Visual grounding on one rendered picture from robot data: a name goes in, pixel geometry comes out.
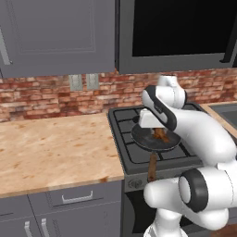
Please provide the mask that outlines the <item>grey wall socket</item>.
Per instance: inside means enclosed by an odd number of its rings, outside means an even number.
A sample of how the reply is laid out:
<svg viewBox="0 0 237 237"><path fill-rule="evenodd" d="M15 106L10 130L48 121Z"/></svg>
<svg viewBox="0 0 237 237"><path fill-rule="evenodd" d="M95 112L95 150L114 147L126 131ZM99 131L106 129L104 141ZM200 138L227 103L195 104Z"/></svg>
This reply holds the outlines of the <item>grey wall socket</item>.
<svg viewBox="0 0 237 237"><path fill-rule="evenodd" d="M98 90L99 89L99 78L97 73L87 74L86 83L88 90Z"/></svg>
<svg viewBox="0 0 237 237"><path fill-rule="evenodd" d="M82 77L81 74L69 75L69 86L71 91L82 91Z"/></svg>

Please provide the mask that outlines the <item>grey wall cupboard door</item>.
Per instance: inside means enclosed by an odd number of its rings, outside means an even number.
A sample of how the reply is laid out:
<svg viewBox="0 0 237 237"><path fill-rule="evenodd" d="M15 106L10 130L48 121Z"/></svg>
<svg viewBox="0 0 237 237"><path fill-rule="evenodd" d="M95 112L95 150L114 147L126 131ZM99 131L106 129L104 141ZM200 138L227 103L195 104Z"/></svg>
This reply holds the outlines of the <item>grey wall cupboard door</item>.
<svg viewBox="0 0 237 237"><path fill-rule="evenodd" d="M0 28L12 64L0 77L115 69L115 0L0 0Z"/></svg>

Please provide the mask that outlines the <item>black microwave oven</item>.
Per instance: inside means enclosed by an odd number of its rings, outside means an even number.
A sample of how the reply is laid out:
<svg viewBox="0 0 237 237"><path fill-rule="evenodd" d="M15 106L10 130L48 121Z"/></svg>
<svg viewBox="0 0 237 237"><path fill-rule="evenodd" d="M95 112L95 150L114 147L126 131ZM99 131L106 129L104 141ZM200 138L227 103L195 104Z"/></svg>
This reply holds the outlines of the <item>black microwave oven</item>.
<svg viewBox="0 0 237 237"><path fill-rule="evenodd" d="M237 0L117 0L116 67L121 74L237 68L221 63Z"/></svg>

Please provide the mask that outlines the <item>dark grey gas hob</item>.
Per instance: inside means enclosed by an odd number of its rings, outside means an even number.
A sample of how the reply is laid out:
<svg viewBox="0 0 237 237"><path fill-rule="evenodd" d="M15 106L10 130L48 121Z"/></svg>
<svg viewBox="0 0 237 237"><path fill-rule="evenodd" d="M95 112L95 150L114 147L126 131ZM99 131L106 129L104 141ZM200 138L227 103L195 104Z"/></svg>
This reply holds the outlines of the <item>dark grey gas hob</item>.
<svg viewBox="0 0 237 237"><path fill-rule="evenodd" d="M143 199L143 188L147 183L151 153L142 149L131 138L131 129L139 120L141 106L116 107L108 111L108 120L125 174L122 237L143 237L152 224L156 210ZM190 168L200 168L201 160L186 142L168 152L159 153L156 160L158 180L174 178ZM142 189L131 189L128 182L141 179Z"/></svg>

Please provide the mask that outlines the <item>brown chicken drumstick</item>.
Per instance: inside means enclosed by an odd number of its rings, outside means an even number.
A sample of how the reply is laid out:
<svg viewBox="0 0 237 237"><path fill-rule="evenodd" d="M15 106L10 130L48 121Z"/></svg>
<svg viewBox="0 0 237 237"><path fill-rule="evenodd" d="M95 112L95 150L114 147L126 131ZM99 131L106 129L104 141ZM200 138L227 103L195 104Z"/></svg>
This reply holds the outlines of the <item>brown chicken drumstick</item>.
<svg viewBox="0 0 237 237"><path fill-rule="evenodd" d="M161 139L164 143L169 142L168 136L166 135L165 130L163 128L155 128L154 137L156 139Z"/></svg>

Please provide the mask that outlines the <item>grey base cupboard door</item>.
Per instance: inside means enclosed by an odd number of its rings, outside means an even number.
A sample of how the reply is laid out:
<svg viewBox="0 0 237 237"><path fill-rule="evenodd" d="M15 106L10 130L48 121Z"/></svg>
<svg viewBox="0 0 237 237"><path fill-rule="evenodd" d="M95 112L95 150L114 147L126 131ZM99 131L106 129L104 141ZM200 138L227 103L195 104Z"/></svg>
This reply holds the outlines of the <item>grey base cupboard door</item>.
<svg viewBox="0 0 237 237"><path fill-rule="evenodd" d="M25 221L31 223L31 233L33 237L41 237L35 228L34 220L32 218L21 218L9 221L0 222L0 237L27 237L24 230Z"/></svg>
<svg viewBox="0 0 237 237"><path fill-rule="evenodd" d="M50 237L120 237L121 202L37 215L42 236L46 218Z"/></svg>

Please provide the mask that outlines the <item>wide grey drawer front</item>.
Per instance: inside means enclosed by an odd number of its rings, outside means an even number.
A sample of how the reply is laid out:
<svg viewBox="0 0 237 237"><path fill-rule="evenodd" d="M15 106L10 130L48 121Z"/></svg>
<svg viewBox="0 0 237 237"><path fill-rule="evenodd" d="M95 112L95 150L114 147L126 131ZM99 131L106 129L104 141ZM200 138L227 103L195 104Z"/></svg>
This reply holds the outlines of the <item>wide grey drawer front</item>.
<svg viewBox="0 0 237 237"><path fill-rule="evenodd" d="M74 204L63 204L61 196L66 199L87 196L94 191L94 197L90 201ZM110 181L80 187L29 194L31 207L35 215L53 213L59 210L98 206L121 200L122 181Z"/></svg>

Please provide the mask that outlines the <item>narrow grey drawer front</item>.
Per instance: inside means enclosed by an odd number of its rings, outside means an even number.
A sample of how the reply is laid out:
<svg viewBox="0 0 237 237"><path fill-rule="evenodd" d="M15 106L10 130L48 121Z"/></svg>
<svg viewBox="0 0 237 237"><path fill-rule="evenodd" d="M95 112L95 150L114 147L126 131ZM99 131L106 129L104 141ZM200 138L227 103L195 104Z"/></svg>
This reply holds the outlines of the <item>narrow grey drawer front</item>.
<svg viewBox="0 0 237 237"><path fill-rule="evenodd" d="M31 205L26 195L0 198L0 221L26 218L31 215Z"/></svg>

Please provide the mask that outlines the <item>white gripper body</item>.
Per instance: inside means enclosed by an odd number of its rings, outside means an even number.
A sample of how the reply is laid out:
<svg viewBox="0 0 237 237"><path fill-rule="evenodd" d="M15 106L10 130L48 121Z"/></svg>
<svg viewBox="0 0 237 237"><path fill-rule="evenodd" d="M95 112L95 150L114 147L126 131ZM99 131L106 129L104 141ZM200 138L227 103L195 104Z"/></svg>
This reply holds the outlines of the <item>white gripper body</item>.
<svg viewBox="0 0 237 237"><path fill-rule="evenodd" d="M154 116L154 114L144 108L139 114L139 125L141 128L160 128L160 121Z"/></svg>

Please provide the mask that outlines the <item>round grey hob knob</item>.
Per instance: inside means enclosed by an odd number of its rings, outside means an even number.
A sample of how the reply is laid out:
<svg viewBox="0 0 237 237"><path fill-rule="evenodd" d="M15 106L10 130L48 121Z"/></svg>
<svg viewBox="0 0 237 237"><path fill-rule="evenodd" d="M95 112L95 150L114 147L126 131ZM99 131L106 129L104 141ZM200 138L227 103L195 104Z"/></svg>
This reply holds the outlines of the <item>round grey hob knob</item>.
<svg viewBox="0 0 237 237"><path fill-rule="evenodd" d="M143 188L143 181L141 179L131 179L128 182L128 186L131 189L142 189Z"/></svg>

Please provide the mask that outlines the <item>grey sink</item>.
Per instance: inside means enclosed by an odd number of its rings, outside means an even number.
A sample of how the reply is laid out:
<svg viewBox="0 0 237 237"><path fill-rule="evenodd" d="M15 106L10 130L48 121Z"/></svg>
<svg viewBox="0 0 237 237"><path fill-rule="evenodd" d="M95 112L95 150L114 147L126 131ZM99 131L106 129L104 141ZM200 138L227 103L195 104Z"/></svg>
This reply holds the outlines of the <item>grey sink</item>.
<svg viewBox="0 0 237 237"><path fill-rule="evenodd" d="M211 108L237 130L237 104L214 105Z"/></svg>

